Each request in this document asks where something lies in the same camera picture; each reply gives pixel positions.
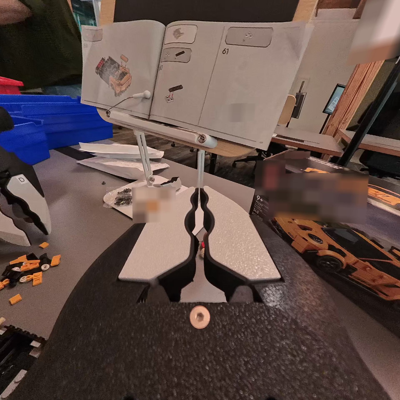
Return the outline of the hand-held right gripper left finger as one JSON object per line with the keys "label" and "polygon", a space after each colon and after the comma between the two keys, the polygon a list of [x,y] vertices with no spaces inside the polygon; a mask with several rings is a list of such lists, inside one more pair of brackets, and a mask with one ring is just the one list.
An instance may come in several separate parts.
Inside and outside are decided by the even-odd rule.
{"label": "hand-held right gripper left finger", "polygon": [[187,188],[160,222],[146,223],[118,279],[123,282],[161,286],[171,302],[181,300],[182,289],[196,273],[198,188]]}

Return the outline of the blue plastic bin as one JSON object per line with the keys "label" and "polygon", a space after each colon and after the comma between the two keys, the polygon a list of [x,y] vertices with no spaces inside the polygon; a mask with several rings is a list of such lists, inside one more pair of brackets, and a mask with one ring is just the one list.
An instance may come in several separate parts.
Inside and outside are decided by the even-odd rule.
{"label": "blue plastic bin", "polygon": [[47,136],[41,122],[17,123],[14,120],[14,128],[1,133],[0,144],[31,166],[50,158]]}
{"label": "blue plastic bin", "polygon": [[42,121],[49,150],[113,137],[113,124],[80,97],[1,94],[0,105],[13,116]]}

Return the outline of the partly built black model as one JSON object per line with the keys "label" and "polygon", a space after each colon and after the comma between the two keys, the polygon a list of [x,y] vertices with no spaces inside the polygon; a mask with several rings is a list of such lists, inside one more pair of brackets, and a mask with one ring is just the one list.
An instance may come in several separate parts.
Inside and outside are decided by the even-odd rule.
{"label": "partly built black model", "polygon": [[43,347],[45,338],[13,325],[1,318],[0,328],[0,398],[9,399],[12,392],[33,366]]}

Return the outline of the lego instruction booklet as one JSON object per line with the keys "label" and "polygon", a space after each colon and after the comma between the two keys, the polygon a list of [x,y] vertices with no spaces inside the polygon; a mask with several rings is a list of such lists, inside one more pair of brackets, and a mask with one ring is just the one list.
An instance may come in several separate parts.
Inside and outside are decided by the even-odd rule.
{"label": "lego instruction booklet", "polygon": [[304,21],[82,26],[81,102],[267,149],[312,31]]}

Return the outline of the small pile of lego pieces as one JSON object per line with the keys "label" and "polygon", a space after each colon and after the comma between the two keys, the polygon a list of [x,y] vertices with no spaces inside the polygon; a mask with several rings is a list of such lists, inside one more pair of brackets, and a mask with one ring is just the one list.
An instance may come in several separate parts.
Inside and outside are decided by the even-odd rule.
{"label": "small pile of lego pieces", "polygon": [[65,266],[66,258],[50,241],[15,255],[1,256],[1,307],[20,303],[25,289],[40,287]]}

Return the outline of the black lego set box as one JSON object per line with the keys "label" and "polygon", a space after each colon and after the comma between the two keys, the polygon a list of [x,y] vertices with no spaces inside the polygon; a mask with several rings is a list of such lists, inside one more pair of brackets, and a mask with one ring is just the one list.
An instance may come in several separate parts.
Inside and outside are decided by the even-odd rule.
{"label": "black lego set box", "polygon": [[399,187],[286,150],[256,162],[250,214],[322,273],[399,308]]}

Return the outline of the clear bag of black parts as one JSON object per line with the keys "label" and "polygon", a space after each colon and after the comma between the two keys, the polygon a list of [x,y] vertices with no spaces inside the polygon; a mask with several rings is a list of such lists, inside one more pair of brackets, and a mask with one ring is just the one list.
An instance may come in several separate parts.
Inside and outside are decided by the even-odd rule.
{"label": "clear bag of black parts", "polygon": [[108,191],[103,202],[108,207],[119,208],[130,206],[132,204],[132,189],[131,188],[118,188]]}

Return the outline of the red plastic bin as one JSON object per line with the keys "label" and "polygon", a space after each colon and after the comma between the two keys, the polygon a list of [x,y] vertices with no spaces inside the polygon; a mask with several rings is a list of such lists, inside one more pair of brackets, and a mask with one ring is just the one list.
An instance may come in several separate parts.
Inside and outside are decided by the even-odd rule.
{"label": "red plastic bin", "polygon": [[3,95],[19,95],[20,88],[24,87],[23,82],[13,80],[6,77],[0,77],[0,94]]}

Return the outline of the black office chair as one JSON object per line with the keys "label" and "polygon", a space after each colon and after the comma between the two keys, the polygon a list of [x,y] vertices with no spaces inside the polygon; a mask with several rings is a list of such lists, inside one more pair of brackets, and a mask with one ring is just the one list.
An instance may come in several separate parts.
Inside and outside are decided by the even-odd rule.
{"label": "black office chair", "polygon": [[275,154],[282,153],[285,150],[286,150],[286,147],[284,145],[281,145],[279,143],[272,143],[269,145],[267,150],[262,150],[262,149],[257,148],[256,149],[257,155],[247,156],[243,159],[234,160],[232,163],[232,167],[235,168],[237,166],[237,163],[239,163],[239,162],[240,163],[241,162],[245,162],[245,163],[254,162],[254,166],[253,166],[253,170],[252,170],[252,176],[254,176],[258,161],[263,161],[264,159],[271,157]]}

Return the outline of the white paper bag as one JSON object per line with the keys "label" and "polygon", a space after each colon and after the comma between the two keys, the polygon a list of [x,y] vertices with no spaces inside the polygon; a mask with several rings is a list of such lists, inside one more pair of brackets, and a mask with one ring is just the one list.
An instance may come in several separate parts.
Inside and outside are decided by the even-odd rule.
{"label": "white paper bag", "polygon": [[130,161],[95,156],[76,162],[78,164],[130,180],[146,179],[141,160]]}
{"label": "white paper bag", "polygon": [[141,158],[140,149],[137,145],[128,144],[97,144],[79,143],[79,150],[90,153],[93,156],[118,159],[118,160],[139,160]]}

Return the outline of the grey desk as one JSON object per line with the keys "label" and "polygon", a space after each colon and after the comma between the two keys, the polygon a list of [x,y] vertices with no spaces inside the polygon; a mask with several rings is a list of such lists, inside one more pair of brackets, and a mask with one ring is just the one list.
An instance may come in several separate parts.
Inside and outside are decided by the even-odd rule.
{"label": "grey desk", "polygon": [[329,156],[340,157],[343,154],[341,145],[332,136],[285,126],[276,127],[271,142]]}
{"label": "grey desk", "polygon": [[[344,142],[350,143],[355,132],[339,129],[338,134]],[[366,134],[358,149],[400,157],[400,140]]]}

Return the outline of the pale wooden chair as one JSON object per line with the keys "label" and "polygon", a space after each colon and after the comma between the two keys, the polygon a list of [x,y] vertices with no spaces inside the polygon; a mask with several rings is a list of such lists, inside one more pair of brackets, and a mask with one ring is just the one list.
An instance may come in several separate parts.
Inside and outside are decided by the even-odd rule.
{"label": "pale wooden chair", "polygon": [[285,101],[282,113],[279,117],[279,120],[277,123],[278,125],[284,125],[284,124],[286,125],[287,123],[290,122],[295,106],[296,106],[296,97],[289,94]]}

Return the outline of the monitor on stand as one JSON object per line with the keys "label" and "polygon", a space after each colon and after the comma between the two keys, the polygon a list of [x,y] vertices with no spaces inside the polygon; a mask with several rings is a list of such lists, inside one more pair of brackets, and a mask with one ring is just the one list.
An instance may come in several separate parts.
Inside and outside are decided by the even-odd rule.
{"label": "monitor on stand", "polygon": [[321,127],[321,129],[319,131],[319,134],[323,133],[323,130],[324,130],[330,116],[333,114],[333,112],[337,106],[337,103],[339,102],[339,99],[342,96],[345,88],[346,88],[345,85],[337,84],[335,89],[333,90],[331,96],[329,97],[329,100],[323,109],[323,114],[326,114],[326,118],[323,123],[323,126]]}

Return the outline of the black wall device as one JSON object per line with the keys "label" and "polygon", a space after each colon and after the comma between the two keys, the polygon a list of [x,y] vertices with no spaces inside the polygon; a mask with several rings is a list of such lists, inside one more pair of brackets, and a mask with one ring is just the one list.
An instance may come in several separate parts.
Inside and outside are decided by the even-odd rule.
{"label": "black wall device", "polygon": [[298,119],[300,116],[300,113],[302,111],[303,108],[303,104],[307,95],[306,89],[307,89],[307,84],[308,84],[309,79],[307,78],[302,78],[300,80],[300,85],[298,88],[298,91],[296,92],[296,104],[295,107],[293,109],[293,114],[292,117],[295,119]]}

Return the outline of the dark board with wooden frame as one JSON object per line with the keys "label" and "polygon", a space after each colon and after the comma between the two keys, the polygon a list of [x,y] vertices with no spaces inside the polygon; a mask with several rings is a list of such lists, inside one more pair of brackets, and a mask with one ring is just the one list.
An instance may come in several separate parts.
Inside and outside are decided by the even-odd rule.
{"label": "dark board with wooden frame", "polygon": [[103,0],[99,24],[155,20],[210,22],[309,21],[318,1],[298,0]]}

